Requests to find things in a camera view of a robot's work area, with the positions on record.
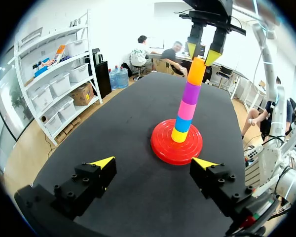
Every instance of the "desk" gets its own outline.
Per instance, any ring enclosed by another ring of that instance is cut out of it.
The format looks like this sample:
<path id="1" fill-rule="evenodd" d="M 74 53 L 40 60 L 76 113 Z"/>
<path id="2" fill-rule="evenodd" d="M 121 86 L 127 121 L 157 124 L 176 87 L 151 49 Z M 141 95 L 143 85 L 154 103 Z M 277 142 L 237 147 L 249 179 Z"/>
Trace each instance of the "desk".
<path id="1" fill-rule="evenodd" d="M 262 95 L 266 95 L 266 91 L 264 90 L 264 88 L 263 87 L 261 87 L 260 85 L 259 86 L 256 86 L 256 88 L 258 89 L 258 91 L 259 91 L 259 93 L 257 93 L 256 91 L 256 95 L 255 95 L 255 98 L 253 99 L 253 101 L 252 101 L 252 103 L 251 103 L 251 106 L 248 108 L 248 105 L 247 105 L 247 99 L 248 99 L 248 97 L 249 97 L 249 95 L 250 95 L 250 91 L 251 91 L 251 89 L 253 88 L 253 86 L 255 86 L 255 85 L 253 85 L 253 83 L 250 81 L 249 82 L 250 83 L 250 85 L 249 85 L 249 90 L 248 90 L 248 94 L 247 94 L 247 96 L 246 96 L 246 98 L 244 99 L 244 101 L 243 101 L 243 105 L 245 106 L 245 108 L 246 108 L 246 110 L 247 110 L 247 112 L 249 112 L 249 110 L 250 109 L 252 109 L 253 108 L 253 106 L 255 105 L 255 103 L 257 102 L 257 100 L 258 100 L 258 98 L 259 98 L 259 96 L 260 96 L 260 94 L 262 94 Z"/>
<path id="2" fill-rule="evenodd" d="M 160 56 L 161 56 L 161 53 L 150 53 L 150 54 L 147 54 L 147 55 L 148 55 L 149 58 L 158 58 L 158 59 L 159 59 Z M 184 55 L 182 55 L 182 54 L 181 54 L 181 55 L 179 54 L 179 56 L 176 56 L 176 59 L 177 59 L 177 60 L 182 60 L 182 61 L 187 61 L 187 62 L 192 62 L 190 56 L 184 56 Z M 214 62 L 211 66 L 212 66 L 212 67 L 217 67 L 217 68 L 219 68 L 220 66 L 222 66 L 222 64 L 217 63 L 217 62 Z M 236 86 L 235 86 L 235 88 L 233 89 L 232 93 L 230 93 L 230 92 L 228 91 L 229 95 L 231 96 L 231 97 L 230 97 L 231 100 L 233 99 L 233 96 L 234 96 L 235 93 L 236 93 L 236 90 L 237 90 L 238 85 L 239 85 L 239 82 L 240 82 L 240 78 L 245 78 L 245 79 L 247 79 L 245 75 L 243 75 L 241 72 L 238 72 L 238 71 L 236 71 L 236 70 L 234 70 L 234 69 L 232 69 L 232 74 L 237 76 L 237 80 L 236 80 Z"/>
<path id="3" fill-rule="evenodd" d="M 224 236 L 232 221 L 203 197 L 189 165 L 164 163 L 150 147 L 155 126 L 177 116 L 184 86 L 181 77 L 151 73 L 123 90 L 72 132 L 34 185 L 53 192 L 82 161 L 115 156 L 117 174 L 106 193 L 75 222 L 112 237 Z M 202 84 L 193 124 L 203 136 L 199 157 L 225 162 L 244 180 L 242 139 L 228 93 Z"/>

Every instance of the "colorful ring tower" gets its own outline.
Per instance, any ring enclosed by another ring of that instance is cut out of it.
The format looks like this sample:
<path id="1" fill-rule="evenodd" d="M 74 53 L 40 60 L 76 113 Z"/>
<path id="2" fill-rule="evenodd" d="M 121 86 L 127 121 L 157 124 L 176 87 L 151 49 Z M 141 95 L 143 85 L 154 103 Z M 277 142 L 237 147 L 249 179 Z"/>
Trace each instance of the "colorful ring tower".
<path id="1" fill-rule="evenodd" d="M 152 132 L 152 150 L 167 163 L 188 164 L 192 157 L 197 157 L 202 150 L 202 136 L 191 124 L 205 69 L 203 59 L 193 59 L 176 120 L 161 122 Z"/>

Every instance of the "bolt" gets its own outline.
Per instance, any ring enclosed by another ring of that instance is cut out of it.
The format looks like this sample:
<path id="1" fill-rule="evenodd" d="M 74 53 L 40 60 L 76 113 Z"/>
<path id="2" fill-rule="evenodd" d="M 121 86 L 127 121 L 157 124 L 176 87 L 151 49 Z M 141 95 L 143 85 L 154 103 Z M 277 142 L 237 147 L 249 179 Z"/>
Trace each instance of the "bolt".
<path id="1" fill-rule="evenodd" d="M 253 187 L 251 185 L 246 188 L 246 193 L 247 194 L 252 193 L 252 191 L 253 191 Z"/>
<path id="2" fill-rule="evenodd" d="M 60 185 L 58 185 L 58 184 L 56 184 L 55 186 L 54 186 L 54 193 L 59 193 L 60 192 Z"/>
<path id="3" fill-rule="evenodd" d="M 87 177 L 82 179 L 83 183 L 87 184 L 89 182 L 89 179 Z"/>
<path id="4" fill-rule="evenodd" d="M 76 180 L 76 179 L 77 179 L 77 175 L 76 175 L 76 174 L 73 174 L 73 175 L 71 176 L 71 179 L 72 179 L 72 181 Z"/>
<path id="5" fill-rule="evenodd" d="M 25 205 L 28 207 L 28 208 L 31 208 L 32 207 L 32 203 L 30 201 L 26 201 Z"/>
<path id="6" fill-rule="evenodd" d="M 67 193 L 67 198 L 68 199 L 74 199 L 74 197 L 75 197 L 75 195 L 74 195 L 74 193 L 72 191 Z"/>
<path id="7" fill-rule="evenodd" d="M 236 176 L 234 174 L 229 176 L 229 180 L 234 181 L 236 179 Z"/>
<path id="8" fill-rule="evenodd" d="M 225 183 L 225 180 L 224 179 L 218 179 L 218 183 L 223 185 Z"/>
<path id="9" fill-rule="evenodd" d="M 238 193 L 235 193 L 235 194 L 233 194 L 233 195 L 231 196 L 231 199 L 232 199 L 233 201 L 238 201 L 239 198 L 240 198 L 240 195 L 239 195 Z"/>

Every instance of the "man sitting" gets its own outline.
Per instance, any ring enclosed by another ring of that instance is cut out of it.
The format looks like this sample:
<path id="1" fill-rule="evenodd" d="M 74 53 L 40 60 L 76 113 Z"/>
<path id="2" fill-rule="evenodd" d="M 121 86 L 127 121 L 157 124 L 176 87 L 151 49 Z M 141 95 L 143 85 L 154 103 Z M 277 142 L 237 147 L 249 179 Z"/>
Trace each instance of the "man sitting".
<path id="1" fill-rule="evenodd" d="M 176 53 L 180 52 L 181 49 L 182 43 L 176 41 L 172 48 L 163 51 L 160 60 L 169 63 L 176 74 L 187 77 L 187 69 L 176 63 Z"/>
<path id="2" fill-rule="evenodd" d="M 276 78 L 276 84 L 281 84 L 281 80 L 277 77 Z M 249 127 L 258 125 L 258 127 L 260 128 L 260 132 L 263 134 L 263 136 L 267 136 L 268 134 L 270 134 L 270 130 L 271 130 L 271 123 L 272 123 L 272 111 L 275 106 L 275 103 L 268 101 L 265 107 L 265 110 L 263 111 L 263 113 L 259 113 L 258 110 L 256 109 L 251 109 L 249 110 L 248 116 L 246 118 L 246 123 L 241 131 L 241 136 L 242 139 L 244 138 L 246 132 L 248 131 Z M 287 105 L 286 105 L 286 129 L 285 132 L 288 132 L 291 126 L 291 122 L 292 122 L 292 115 L 293 115 L 293 107 L 292 104 L 290 103 L 290 101 L 287 101 Z"/>
<path id="3" fill-rule="evenodd" d="M 156 53 L 152 51 L 148 46 L 147 46 L 147 37 L 146 36 L 140 36 L 137 41 L 138 44 L 134 48 L 134 50 L 131 52 L 130 55 L 130 62 L 133 66 L 141 67 L 144 66 L 147 63 L 147 54 L 150 53 Z"/>

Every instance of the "screw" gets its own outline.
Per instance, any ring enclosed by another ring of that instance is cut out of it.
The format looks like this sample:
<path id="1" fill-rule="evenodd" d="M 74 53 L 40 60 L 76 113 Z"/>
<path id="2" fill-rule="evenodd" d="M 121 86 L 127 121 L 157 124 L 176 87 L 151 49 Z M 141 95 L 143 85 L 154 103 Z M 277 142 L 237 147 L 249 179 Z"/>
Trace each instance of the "screw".
<path id="1" fill-rule="evenodd" d="M 60 192 L 60 185 L 58 185 L 58 184 L 56 184 L 55 186 L 54 186 L 54 193 L 58 193 L 58 192 Z"/>
<path id="2" fill-rule="evenodd" d="M 222 184 L 225 183 L 225 180 L 224 179 L 218 179 L 218 183 L 222 185 Z"/>
<path id="3" fill-rule="evenodd" d="M 229 176 L 229 180 L 234 181 L 236 179 L 236 176 L 234 174 Z"/>
<path id="4" fill-rule="evenodd" d="M 74 195 L 73 192 L 70 191 L 70 192 L 67 193 L 67 198 L 68 199 L 74 199 L 74 197 L 75 197 L 75 195 Z"/>
<path id="5" fill-rule="evenodd" d="M 250 194 L 253 191 L 253 187 L 250 185 L 246 188 L 246 193 Z"/>
<path id="6" fill-rule="evenodd" d="M 77 179 L 77 175 L 76 174 L 73 174 L 72 176 L 71 176 L 71 179 L 74 181 L 74 180 L 76 180 Z"/>
<path id="7" fill-rule="evenodd" d="M 231 196 L 231 199 L 232 199 L 233 201 L 238 201 L 239 198 L 240 198 L 240 195 L 239 195 L 238 193 L 235 193 L 235 194 L 233 194 L 233 195 Z"/>
<path id="8" fill-rule="evenodd" d="M 89 182 L 89 179 L 88 179 L 87 177 L 85 177 L 85 178 L 83 178 L 83 179 L 82 179 L 82 181 L 83 181 L 83 183 L 85 183 L 85 184 L 86 184 L 86 183 L 88 183 L 88 182 Z"/>

